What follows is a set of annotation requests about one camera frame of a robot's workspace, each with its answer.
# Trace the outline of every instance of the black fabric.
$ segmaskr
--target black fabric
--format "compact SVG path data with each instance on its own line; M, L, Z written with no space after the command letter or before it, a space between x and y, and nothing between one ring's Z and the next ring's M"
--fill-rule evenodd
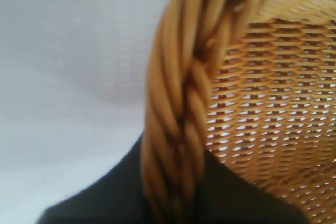
M47 209L37 224L150 223L140 178L140 139L103 178ZM196 223L306 224L301 211L235 175L209 151L196 190Z

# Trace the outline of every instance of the woven wicker pattern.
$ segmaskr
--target woven wicker pattern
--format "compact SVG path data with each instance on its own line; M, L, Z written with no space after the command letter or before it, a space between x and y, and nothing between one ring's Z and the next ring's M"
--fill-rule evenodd
M336 223L336 22L252 23L213 81L207 147L247 181Z
M249 182L336 223L332 191L319 189L335 158L334 3L170 0L148 68L141 147L155 223L192 222L206 141Z

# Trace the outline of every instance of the wicker weave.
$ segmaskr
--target wicker weave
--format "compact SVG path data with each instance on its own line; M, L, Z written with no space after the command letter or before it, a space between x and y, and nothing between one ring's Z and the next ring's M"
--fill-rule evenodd
M336 223L336 23L250 24L213 95L208 148L313 222Z
M141 153L156 223L190 219L206 147L312 222L336 223L335 3L170 1L149 64Z

